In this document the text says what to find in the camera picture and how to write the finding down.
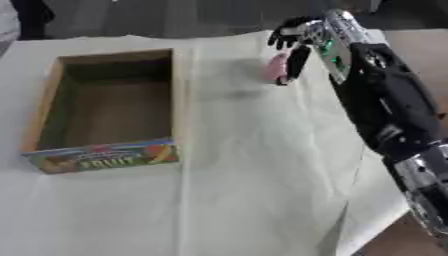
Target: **white sheet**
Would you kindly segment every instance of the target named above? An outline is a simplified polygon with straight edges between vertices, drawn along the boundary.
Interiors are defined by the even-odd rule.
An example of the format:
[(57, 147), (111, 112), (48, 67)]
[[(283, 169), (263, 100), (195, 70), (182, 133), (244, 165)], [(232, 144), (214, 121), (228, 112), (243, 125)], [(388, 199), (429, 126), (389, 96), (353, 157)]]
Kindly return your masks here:
[[(268, 34), (15, 43), (0, 60), (0, 254), (350, 255), (403, 214), (316, 56), (293, 86), (263, 80)], [(20, 164), (56, 56), (167, 47), (188, 105), (182, 167), (48, 176)]]
[(20, 34), (20, 22), (10, 0), (0, 0), (0, 42), (10, 42)]

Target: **silver metal part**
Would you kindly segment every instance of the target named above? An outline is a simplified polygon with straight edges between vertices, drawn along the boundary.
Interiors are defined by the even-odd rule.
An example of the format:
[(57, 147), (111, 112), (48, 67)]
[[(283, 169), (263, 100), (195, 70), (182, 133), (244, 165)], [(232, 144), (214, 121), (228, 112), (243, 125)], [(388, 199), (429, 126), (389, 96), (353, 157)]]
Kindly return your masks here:
[[(333, 41), (333, 49), (327, 56), (323, 56), (333, 79), (341, 84), (347, 78), (351, 66), (351, 54), (349, 46), (352, 43), (373, 43), (372, 38), (349, 12), (344, 10), (330, 10), (325, 14), (325, 29), (330, 34), (329, 40)], [(334, 58), (340, 58), (340, 63), (335, 65)]]
[(387, 67), (386, 59), (383, 56), (375, 54), (373, 52), (371, 52), (367, 55), (366, 60), (368, 63), (370, 63), (370, 65), (372, 65), (374, 67), (379, 67), (379, 68)]
[(394, 167), (406, 187), (405, 196), (416, 219), (434, 237), (447, 239), (448, 220), (441, 216), (441, 206), (434, 203), (435, 198), (428, 195), (437, 193), (437, 197), (439, 197), (436, 198), (437, 200), (443, 198), (444, 201), (448, 201), (448, 184), (438, 176), (439, 173), (446, 173), (448, 164), (434, 165), (431, 163), (434, 155), (429, 155), (440, 153), (444, 156), (443, 160), (446, 162), (448, 145), (437, 142), (432, 145), (431, 149), (436, 150), (427, 150), (417, 154), (395, 164)]
[(321, 20), (312, 20), (306, 22), (296, 28), (284, 28), (281, 31), (282, 35), (297, 35), (299, 42), (304, 43), (306, 40), (311, 40), (313, 44), (320, 44), (324, 39), (325, 27)]
[[(383, 106), (385, 107), (386, 110), (389, 109), (389, 107), (386, 104), (383, 104)], [(402, 133), (403, 130), (397, 127), (396, 125), (388, 124), (378, 133), (377, 140), (380, 141), (380, 143), (383, 143)]]

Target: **table surface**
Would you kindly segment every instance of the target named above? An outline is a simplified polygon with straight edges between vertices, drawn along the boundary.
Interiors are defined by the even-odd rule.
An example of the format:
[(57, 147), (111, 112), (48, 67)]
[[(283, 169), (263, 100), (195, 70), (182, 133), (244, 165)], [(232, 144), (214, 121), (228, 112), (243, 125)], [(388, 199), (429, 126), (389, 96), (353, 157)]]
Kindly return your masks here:
[[(420, 77), (441, 112), (448, 112), (448, 30), (385, 31), (391, 48)], [(448, 119), (443, 121), (448, 128)]]
[[(406, 43), (402, 38), (410, 35), (397, 33), (405, 32), (386, 33), (392, 47), (404, 54), (411, 68), (424, 72), (426, 84), (443, 91), (443, 72), (434, 73), (430, 59), (422, 65), (419, 60), (426, 55), (409, 59), (415, 55), (404, 50), (418, 51), (420, 45), (401, 47)], [(0, 204), (6, 209), (0, 212), (2, 255), (123, 255), (126, 250), (132, 250), (129, 255), (173, 255), (179, 248), (193, 247), (204, 255), (290, 255), (288, 251), (300, 252), (307, 245), (303, 241), (319, 237), (331, 225), (338, 212), (333, 209), (348, 196), (348, 228), (338, 242), (339, 255), (345, 256), (402, 216), (405, 202), (377, 157), (367, 153), (358, 163), (351, 160), (352, 153), (338, 150), (344, 145), (358, 155), (362, 145), (357, 136), (344, 137), (353, 127), (342, 120), (343, 110), (317, 58), (311, 58), (295, 87), (281, 90), (253, 79), (263, 67), (260, 56), (263, 61), (272, 56), (265, 47), (267, 36), (260, 32), (221, 39), (124, 37), (14, 45), (0, 61), (0, 116), (5, 122), (0, 133)], [(190, 168), (186, 176), (167, 165), (155, 166), (151, 174), (131, 168), (46, 176), (25, 172), (15, 163), (22, 132), (18, 128), (26, 125), (55, 56), (167, 47), (190, 56), (184, 58), (184, 67), (189, 68), (191, 84), (199, 86), (189, 92), (197, 101), (189, 107), (196, 112), (190, 121), (196, 123), (196, 157), (185, 163), (184, 168)], [(304, 122), (310, 118), (314, 131)], [(310, 132), (315, 141), (307, 139)], [(307, 160), (322, 155), (326, 163)], [(350, 191), (353, 164), (364, 171)], [(291, 172), (297, 166), (304, 170), (300, 175)], [(177, 216), (179, 189), (189, 189), (187, 201), (194, 204), (186, 207), (183, 196), (182, 211), (196, 211), (182, 218)], [(304, 203), (310, 206), (301, 207)], [(175, 231), (185, 218), (190, 226), (181, 226), (179, 232), (181, 238), (192, 235), (189, 242), (178, 241)], [(320, 231), (304, 234), (303, 227), (310, 228), (310, 223)], [(292, 242), (300, 236), (301, 245)]]

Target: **fruit box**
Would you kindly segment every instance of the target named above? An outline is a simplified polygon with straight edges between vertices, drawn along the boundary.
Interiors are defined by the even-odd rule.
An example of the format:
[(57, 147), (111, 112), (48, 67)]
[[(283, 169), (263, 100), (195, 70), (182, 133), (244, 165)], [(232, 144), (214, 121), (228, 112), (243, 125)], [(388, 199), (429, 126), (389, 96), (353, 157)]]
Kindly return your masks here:
[(59, 57), (22, 145), (46, 173), (176, 162), (172, 50)]

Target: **colorful label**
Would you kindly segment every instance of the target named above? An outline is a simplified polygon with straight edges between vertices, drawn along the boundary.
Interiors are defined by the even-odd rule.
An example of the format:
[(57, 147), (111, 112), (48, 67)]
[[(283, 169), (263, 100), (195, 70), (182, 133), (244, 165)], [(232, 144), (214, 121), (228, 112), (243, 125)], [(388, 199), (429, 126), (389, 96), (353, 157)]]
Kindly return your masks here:
[(27, 155), (30, 162), (49, 173), (170, 163), (178, 161), (173, 144), (115, 144), (61, 149)]

